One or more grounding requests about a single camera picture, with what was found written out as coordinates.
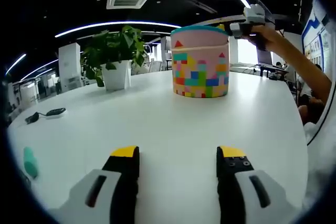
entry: human arm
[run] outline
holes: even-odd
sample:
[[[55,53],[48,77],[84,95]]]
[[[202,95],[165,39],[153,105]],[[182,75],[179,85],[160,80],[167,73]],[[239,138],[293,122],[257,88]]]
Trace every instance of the human arm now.
[[[276,53],[292,65],[304,82],[314,91],[317,98],[326,104],[331,81],[315,64],[275,30],[266,26],[254,26],[251,31],[261,34],[266,39],[266,49]],[[250,37],[247,39],[254,44],[253,39]]]

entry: human hand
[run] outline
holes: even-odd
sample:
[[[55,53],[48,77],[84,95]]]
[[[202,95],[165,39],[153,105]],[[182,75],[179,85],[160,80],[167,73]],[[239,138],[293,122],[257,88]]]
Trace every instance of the human hand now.
[[[281,57],[287,50],[294,48],[287,39],[283,38],[283,36],[278,34],[274,29],[267,26],[253,26],[251,32],[262,35],[266,40],[266,50],[275,52]],[[253,37],[247,36],[244,38],[248,39],[248,41],[255,45]]]

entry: colorful cylindrical box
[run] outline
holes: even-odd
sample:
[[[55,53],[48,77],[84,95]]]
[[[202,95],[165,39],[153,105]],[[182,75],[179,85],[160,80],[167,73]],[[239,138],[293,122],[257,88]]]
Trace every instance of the colorful cylindrical box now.
[[[229,84],[229,43],[222,29],[187,26],[171,33],[174,92],[186,97],[225,95]]]

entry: potted plant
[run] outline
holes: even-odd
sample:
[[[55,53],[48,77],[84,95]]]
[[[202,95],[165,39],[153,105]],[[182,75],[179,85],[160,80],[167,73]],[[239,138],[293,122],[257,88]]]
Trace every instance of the potted plant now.
[[[141,31],[128,25],[119,33],[94,35],[81,55],[86,77],[107,90],[126,88],[131,80],[130,61],[139,66],[144,62],[144,44]]]

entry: black ceiling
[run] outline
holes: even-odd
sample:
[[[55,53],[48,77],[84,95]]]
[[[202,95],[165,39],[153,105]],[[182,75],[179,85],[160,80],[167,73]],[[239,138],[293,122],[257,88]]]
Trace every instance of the black ceiling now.
[[[79,37],[92,35],[102,30],[119,30],[121,26],[103,26],[84,29],[60,38],[55,35],[72,28],[110,21],[141,20],[191,25],[205,20],[240,15],[244,6],[239,0],[148,0],[141,9],[106,10],[107,0],[6,0],[9,39],[3,62],[9,67],[21,54],[27,57],[11,70],[13,81],[17,81],[37,67],[56,59],[58,48],[77,41],[81,46],[85,40]],[[287,31],[301,33],[310,13],[311,0],[303,0],[303,16],[298,22],[300,0],[261,0],[273,14],[288,16],[286,22],[277,20],[277,26]],[[173,28],[137,26],[142,30],[170,32]]]

